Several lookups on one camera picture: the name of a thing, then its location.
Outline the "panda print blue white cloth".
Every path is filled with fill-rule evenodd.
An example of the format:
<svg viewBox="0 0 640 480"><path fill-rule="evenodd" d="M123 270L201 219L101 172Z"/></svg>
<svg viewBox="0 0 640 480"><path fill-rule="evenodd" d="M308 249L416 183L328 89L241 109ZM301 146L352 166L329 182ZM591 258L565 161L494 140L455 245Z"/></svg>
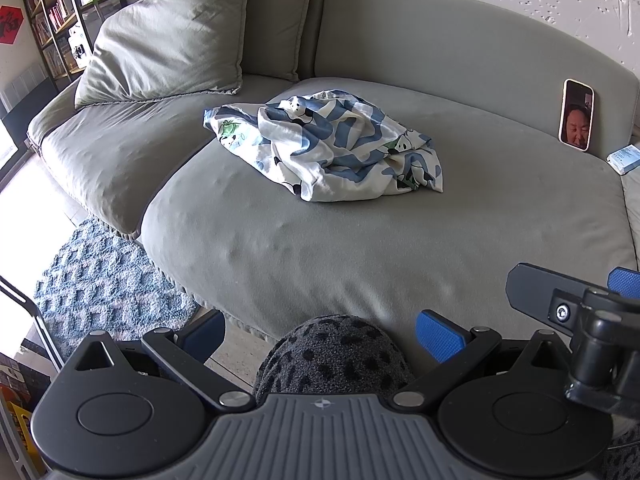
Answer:
<svg viewBox="0 0 640 480"><path fill-rule="evenodd" d="M307 203L444 189L429 136L344 90L221 105L205 111L203 125L232 155Z"/></svg>

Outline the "blue patterned rug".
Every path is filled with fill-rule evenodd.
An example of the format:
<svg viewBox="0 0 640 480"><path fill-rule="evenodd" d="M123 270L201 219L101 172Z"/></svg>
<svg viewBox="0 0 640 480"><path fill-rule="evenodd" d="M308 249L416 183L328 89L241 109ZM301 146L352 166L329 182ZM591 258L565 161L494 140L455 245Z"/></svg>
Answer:
<svg viewBox="0 0 640 480"><path fill-rule="evenodd" d="M138 340L157 327L181 330L200 308L164 277L142 245L94 219L81 222L54 256L34 303L64 360L93 330Z"/></svg>

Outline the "dark spotted fleece knee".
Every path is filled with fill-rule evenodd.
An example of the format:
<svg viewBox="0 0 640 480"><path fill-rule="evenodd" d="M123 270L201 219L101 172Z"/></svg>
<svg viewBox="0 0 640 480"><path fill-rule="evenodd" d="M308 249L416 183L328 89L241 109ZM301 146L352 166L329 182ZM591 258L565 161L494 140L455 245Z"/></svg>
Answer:
<svg viewBox="0 0 640 480"><path fill-rule="evenodd" d="M262 361L253 396L263 404L276 393L373 393L388 398L416 379L405 355L384 330L350 315L303 322Z"/></svg>

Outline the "light blue tissue pack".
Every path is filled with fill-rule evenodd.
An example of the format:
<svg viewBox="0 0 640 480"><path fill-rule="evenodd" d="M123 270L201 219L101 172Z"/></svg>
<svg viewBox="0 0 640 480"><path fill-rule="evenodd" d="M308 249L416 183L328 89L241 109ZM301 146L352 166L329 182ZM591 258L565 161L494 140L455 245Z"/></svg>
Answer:
<svg viewBox="0 0 640 480"><path fill-rule="evenodd" d="M640 148L637 148L634 144L629 144L609 154L606 162L616 174L620 176L628 174L628 172L640 166Z"/></svg>

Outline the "smartphone in beige case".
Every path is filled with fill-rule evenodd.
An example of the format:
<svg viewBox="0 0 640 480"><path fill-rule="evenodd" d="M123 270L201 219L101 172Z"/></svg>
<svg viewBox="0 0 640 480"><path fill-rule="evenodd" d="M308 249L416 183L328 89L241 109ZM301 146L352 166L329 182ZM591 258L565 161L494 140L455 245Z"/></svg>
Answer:
<svg viewBox="0 0 640 480"><path fill-rule="evenodd" d="M562 106L558 140L575 150L588 151L596 92L593 88L572 78L563 82Z"/></svg>

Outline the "grey green sofa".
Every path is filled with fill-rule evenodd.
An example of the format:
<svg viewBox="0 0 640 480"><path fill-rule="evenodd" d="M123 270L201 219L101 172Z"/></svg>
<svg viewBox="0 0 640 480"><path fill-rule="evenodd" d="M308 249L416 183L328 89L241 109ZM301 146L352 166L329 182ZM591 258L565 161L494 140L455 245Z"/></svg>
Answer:
<svg viewBox="0 0 640 480"><path fill-rule="evenodd" d="M29 124L58 185L199 304L266 339L416 314L507 337L521 261L639 264L633 73L475 0L138 0Z"/></svg>

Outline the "yellow crate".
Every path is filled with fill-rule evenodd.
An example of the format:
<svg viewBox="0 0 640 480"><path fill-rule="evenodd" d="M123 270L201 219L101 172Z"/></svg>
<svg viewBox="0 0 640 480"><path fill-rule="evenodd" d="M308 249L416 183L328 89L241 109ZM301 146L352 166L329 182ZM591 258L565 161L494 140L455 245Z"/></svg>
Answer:
<svg viewBox="0 0 640 480"><path fill-rule="evenodd" d="M36 449L30 422L32 399L1 386L1 439L20 479L42 479L47 467Z"/></svg>

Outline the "grey green throw pillow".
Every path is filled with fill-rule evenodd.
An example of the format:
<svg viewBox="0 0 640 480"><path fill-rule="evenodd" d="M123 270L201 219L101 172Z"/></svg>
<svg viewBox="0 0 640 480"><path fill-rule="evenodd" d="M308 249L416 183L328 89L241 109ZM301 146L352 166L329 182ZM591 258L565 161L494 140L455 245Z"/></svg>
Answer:
<svg viewBox="0 0 640 480"><path fill-rule="evenodd" d="M198 92L235 94L247 0L139 0L101 26L78 108Z"/></svg>

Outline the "wooden bookshelf with books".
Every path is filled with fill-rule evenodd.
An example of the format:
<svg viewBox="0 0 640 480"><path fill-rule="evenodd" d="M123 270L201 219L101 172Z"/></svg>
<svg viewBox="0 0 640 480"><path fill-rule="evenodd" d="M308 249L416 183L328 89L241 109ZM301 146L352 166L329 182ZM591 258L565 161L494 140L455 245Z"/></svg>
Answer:
<svg viewBox="0 0 640 480"><path fill-rule="evenodd" d="M43 65L62 90L88 66L104 21L127 0L23 0Z"/></svg>

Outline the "red wall decoration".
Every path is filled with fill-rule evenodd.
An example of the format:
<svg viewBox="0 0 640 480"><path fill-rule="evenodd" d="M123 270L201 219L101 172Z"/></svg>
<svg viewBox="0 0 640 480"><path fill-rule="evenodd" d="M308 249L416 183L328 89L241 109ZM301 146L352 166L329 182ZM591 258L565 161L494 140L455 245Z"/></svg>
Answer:
<svg viewBox="0 0 640 480"><path fill-rule="evenodd" d="M0 44L14 44L24 21L21 8L0 6Z"/></svg>

